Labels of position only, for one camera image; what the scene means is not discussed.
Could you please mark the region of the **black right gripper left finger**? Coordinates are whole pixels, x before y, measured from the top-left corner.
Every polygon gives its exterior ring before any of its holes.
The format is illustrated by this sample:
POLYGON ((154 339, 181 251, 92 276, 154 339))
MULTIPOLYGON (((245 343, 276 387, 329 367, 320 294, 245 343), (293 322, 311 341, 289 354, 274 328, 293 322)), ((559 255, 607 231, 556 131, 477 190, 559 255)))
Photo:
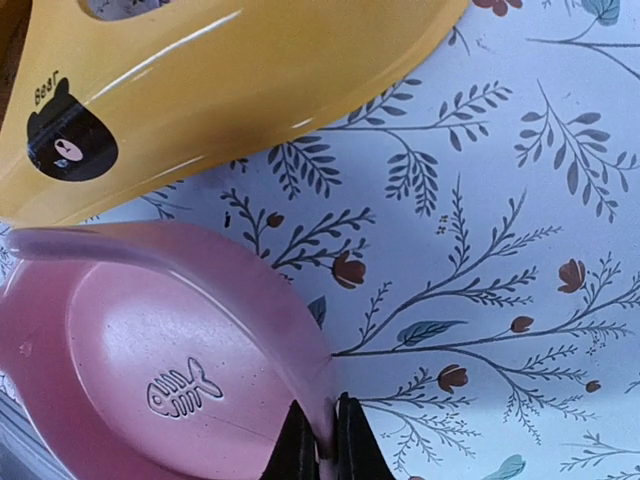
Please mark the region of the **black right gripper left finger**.
POLYGON ((262 480, 318 480, 315 436, 296 400, 288 410, 262 480))

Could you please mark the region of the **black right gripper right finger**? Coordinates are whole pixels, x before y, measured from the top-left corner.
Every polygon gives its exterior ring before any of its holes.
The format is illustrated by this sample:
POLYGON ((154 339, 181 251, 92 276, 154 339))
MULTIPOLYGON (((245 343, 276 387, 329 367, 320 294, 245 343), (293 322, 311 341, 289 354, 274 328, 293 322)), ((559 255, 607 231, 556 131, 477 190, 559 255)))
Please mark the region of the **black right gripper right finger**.
POLYGON ((359 400, 343 392, 337 419, 338 478, 393 480, 359 400))

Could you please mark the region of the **pink pet bowl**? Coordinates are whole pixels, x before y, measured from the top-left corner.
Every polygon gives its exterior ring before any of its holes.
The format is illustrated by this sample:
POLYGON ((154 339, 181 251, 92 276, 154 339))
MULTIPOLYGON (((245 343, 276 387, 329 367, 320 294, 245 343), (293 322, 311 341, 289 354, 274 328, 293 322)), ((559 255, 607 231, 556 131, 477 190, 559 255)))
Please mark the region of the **pink pet bowl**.
POLYGON ((1 368, 77 479, 257 479, 292 404, 337 475, 328 345, 265 261, 145 221, 23 228, 1 290, 1 368))

